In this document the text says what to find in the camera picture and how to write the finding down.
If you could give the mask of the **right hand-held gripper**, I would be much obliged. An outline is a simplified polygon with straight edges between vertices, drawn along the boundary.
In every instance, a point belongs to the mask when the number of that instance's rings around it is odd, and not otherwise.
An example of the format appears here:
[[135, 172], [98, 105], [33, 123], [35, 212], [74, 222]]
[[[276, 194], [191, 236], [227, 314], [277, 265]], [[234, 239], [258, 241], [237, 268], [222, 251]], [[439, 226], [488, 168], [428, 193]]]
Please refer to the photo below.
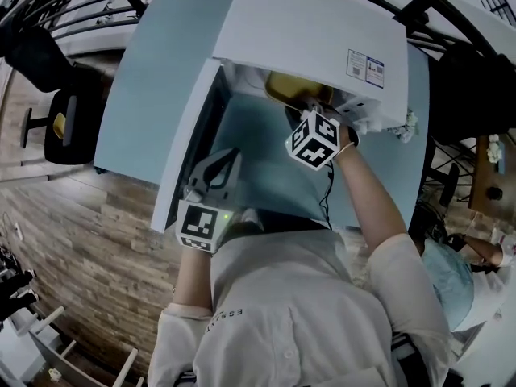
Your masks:
[[293, 129], [285, 140], [290, 158], [318, 171], [340, 151], [340, 122], [332, 106], [312, 101], [303, 112], [286, 106], [285, 114]]

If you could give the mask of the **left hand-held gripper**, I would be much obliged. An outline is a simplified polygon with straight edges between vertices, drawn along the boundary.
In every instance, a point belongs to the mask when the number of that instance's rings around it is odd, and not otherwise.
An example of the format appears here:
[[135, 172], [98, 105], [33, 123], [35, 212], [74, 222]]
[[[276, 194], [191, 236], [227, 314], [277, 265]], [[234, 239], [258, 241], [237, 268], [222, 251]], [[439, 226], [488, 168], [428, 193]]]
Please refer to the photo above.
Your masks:
[[216, 253], [233, 218], [231, 210], [208, 206], [203, 195], [232, 199], [235, 195], [242, 154], [238, 148], [215, 152], [199, 161], [177, 208], [176, 237], [184, 247]]

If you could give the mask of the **yellow dish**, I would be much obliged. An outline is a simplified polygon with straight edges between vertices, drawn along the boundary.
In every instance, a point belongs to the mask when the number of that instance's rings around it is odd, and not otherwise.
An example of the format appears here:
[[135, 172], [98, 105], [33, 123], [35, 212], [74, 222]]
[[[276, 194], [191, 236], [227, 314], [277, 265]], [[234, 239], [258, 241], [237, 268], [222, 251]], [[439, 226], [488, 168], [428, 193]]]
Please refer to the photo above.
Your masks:
[[304, 110], [308, 98], [330, 104], [334, 93], [330, 86], [279, 72], [268, 75], [264, 91], [272, 100], [295, 110]]

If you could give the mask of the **white microwave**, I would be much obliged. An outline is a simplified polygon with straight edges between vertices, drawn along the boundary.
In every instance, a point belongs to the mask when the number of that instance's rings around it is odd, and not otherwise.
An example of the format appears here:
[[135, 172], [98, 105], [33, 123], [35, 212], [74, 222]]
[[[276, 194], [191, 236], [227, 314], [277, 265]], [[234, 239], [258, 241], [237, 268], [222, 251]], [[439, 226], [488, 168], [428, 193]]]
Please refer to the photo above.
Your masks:
[[164, 232], [176, 218], [195, 153], [236, 147], [243, 154], [235, 202], [320, 219], [327, 187], [288, 155], [284, 109], [258, 94], [226, 87], [223, 62], [316, 81], [365, 100], [365, 115], [384, 130], [406, 120], [406, 29], [357, 0], [233, 0], [210, 57], [174, 102], [177, 128], [151, 227]]

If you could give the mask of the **person's left forearm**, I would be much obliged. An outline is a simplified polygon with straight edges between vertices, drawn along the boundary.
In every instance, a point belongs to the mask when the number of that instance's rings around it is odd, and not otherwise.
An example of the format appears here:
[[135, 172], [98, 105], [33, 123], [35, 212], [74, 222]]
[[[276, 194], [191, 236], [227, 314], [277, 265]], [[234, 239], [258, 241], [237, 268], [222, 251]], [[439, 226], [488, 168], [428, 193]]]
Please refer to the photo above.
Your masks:
[[212, 310], [211, 256], [208, 252], [185, 248], [173, 295], [173, 302]]

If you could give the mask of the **person's right forearm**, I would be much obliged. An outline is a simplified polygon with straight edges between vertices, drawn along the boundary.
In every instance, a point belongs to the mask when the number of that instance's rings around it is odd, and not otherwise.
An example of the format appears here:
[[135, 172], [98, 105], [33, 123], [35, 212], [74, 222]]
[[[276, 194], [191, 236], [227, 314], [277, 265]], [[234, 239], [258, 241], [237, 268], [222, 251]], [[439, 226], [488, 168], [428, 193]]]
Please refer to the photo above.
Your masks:
[[371, 252], [407, 232], [393, 199], [353, 143], [335, 157], [343, 174], [364, 241]]

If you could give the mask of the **person's white shoe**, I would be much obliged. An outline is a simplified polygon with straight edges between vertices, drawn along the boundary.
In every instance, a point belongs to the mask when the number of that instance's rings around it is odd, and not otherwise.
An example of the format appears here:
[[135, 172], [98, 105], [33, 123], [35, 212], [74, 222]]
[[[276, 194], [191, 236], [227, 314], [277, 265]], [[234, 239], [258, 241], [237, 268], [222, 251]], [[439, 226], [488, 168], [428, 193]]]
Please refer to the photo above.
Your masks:
[[259, 213], [252, 208], [247, 208], [240, 216], [240, 222], [250, 223], [258, 228], [259, 231], [264, 231], [263, 223], [260, 220]]

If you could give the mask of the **light blue table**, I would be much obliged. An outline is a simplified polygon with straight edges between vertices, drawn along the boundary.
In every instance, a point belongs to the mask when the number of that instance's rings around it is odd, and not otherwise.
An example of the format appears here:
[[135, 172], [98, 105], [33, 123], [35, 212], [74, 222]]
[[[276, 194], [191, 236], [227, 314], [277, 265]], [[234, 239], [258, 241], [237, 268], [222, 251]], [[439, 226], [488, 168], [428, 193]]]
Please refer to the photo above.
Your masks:
[[[186, 98], [188, 86], [196, 81], [198, 72], [211, 56], [218, 28], [223, 25], [232, 1], [152, 0], [114, 78], [94, 157], [97, 167], [160, 188], [177, 128], [174, 102]], [[394, 20], [372, 4], [357, 1]], [[403, 219], [409, 222], [418, 195], [427, 140], [429, 73], [425, 56], [408, 42], [407, 49], [407, 110], [418, 117], [418, 132], [407, 144], [397, 138], [395, 127], [367, 133], [361, 136], [359, 149], [391, 194]], [[261, 84], [263, 76], [270, 71], [244, 68], [229, 61], [223, 62], [223, 70], [228, 89], [271, 100]], [[329, 199], [331, 223], [336, 227], [355, 226], [356, 216], [341, 176], [329, 180], [327, 171], [320, 171], [327, 178], [322, 198]]]

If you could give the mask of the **person's white shirt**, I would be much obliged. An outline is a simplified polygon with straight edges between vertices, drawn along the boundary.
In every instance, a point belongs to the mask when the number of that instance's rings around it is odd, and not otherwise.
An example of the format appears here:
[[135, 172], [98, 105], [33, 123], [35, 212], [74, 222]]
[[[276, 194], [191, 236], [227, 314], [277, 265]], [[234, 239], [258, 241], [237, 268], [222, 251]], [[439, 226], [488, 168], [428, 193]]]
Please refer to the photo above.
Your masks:
[[211, 264], [214, 306], [161, 313], [149, 387], [407, 387], [394, 358], [418, 353], [414, 386], [442, 387], [450, 331], [412, 239], [387, 239], [355, 286], [328, 230], [247, 236]]

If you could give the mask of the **black mesh office chair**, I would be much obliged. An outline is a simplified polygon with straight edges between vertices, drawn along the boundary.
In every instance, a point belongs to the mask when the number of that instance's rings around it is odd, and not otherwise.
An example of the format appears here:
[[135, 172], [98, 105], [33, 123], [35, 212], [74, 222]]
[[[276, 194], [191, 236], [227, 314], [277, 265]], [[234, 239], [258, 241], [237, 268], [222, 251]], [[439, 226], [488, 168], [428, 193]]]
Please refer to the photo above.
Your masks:
[[442, 189], [447, 207], [461, 186], [460, 143], [516, 129], [516, 66], [503, 55], [482, 56], [467, 44], [453, 44], [429, 64], [427, 147], [421, 186]]

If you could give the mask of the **brown wooden desk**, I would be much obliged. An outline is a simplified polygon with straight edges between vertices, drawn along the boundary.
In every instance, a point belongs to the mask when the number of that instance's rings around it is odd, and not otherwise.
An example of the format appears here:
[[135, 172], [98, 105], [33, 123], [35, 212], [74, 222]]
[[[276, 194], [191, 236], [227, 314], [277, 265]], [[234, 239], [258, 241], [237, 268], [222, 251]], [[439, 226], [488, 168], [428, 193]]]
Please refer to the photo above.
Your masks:
[[497, 172], [487, 157], [488, 137], [476, 140], [476, 164], [468, 208], [510, 223], [516, 214], [516, 143], [509, 134], [499, 136], [506, 148], [506, 172]]

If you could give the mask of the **small white flower bunch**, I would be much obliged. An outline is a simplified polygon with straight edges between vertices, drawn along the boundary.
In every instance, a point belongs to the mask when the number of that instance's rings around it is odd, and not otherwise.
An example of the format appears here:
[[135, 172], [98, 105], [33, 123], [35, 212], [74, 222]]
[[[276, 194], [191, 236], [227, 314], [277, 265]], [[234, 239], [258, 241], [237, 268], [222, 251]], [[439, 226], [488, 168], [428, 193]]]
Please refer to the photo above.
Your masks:
[[499, 135], [489, 135], [487, 147], [487, 157], [491, 164], [497, 164], [502, 159], [502, 149]]

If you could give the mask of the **black shoes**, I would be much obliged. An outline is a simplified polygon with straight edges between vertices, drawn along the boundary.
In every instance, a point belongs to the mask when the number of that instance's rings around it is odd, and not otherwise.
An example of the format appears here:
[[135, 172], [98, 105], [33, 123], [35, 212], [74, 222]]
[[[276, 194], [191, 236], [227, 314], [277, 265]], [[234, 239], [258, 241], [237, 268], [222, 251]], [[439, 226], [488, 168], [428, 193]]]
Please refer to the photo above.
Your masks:
[[33, 290], [28, 289], [22, 295], [18, 291], [28, 287], [31, 281], [36, 278], [32, 269], [22, 270], [13, 253], [6, 247], [0, 245], [0, 261], [8, 270], [14, 269], [15, 274], [7, 279], [0, 279], [0, 330], [3, 323], [14, 313], [27, 308], [40, 300], [40, 296]]

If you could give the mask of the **white frame furniture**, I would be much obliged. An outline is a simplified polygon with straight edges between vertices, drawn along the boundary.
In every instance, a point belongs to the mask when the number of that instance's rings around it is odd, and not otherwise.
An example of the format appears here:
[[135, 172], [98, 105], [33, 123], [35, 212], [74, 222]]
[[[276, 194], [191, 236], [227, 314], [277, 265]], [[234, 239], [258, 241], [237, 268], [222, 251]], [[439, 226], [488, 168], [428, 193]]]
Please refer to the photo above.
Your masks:
[[[58, 353], [50, 346], [50, 344], [45, 343], [40, 337], [42, 331], [49, 327], [50, 324], [53, 323], [58, 317], [60, 317], [64, 312], [65, 308], [63, 306], [59, 306], [44, 320], [38, 320], [38, 315], [34, 314], [31, 317], [31, 320], [27, 322], [25, 327], [22, 328], [22, 331], [17, 333], [17, 335], [29, 334], [31, 340], [35, 343], [35, 346], [44, 358], [44, 361], [49, 364], [49, 371], [52, 370], [53, 373], [60, 376], [60, 380], [62, 379], [67, 381], [72, 387], [109, 387], [108, 385], [103, 384], [101, 381], [98, 381], [92, 376], [86, 374], [83, 370], [79, 369], [77, 366], [67, 360], [67, 355], [76, 345], [75, 339], [72, 340], [72, 342], [65, 350], [63, 350], [62, 353]], [[131, 366], [138, 356], [138, 353], [139, 350], [137, 348], [132, 348], [129, 356], [127, 357], [124, 365], [122, 366], [122, 369], [120, 370], [111, 387], [123, 387], [123, 382], [125, 381]], [[9, 385], [9, 387], [26, 387], [21, 380], [15, 378], [12, 371], [9, 370], [9, 368], [5, 366], [1, 360], [0, 377], [7, 385]]]

